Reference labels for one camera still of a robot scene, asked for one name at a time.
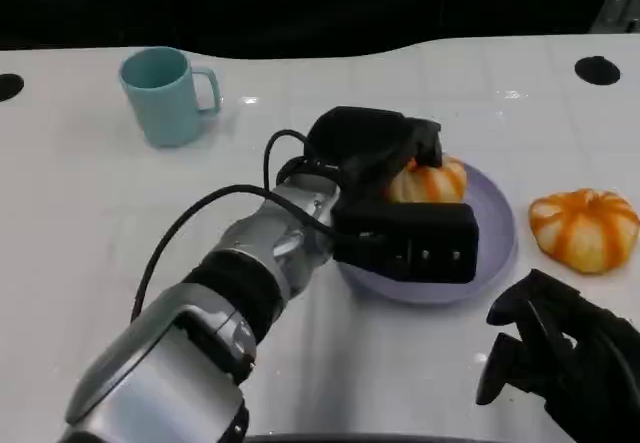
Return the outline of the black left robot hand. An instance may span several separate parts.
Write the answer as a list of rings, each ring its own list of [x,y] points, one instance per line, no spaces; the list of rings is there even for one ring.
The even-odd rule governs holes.
[[[337,171],[353,196],[381,196],[409,164],[442,166],[437,122],[399,112],[339,106],[320,116],[307,135],[305,155]]]

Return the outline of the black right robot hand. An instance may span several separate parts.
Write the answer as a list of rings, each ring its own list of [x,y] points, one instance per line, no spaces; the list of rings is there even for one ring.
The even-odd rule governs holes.
[[[639,332],[560,280],[533,269],[506,289],[487,315],[499,333],[476,402],[513,386],[544,399],[547,414],[576,442],[639,439]]]

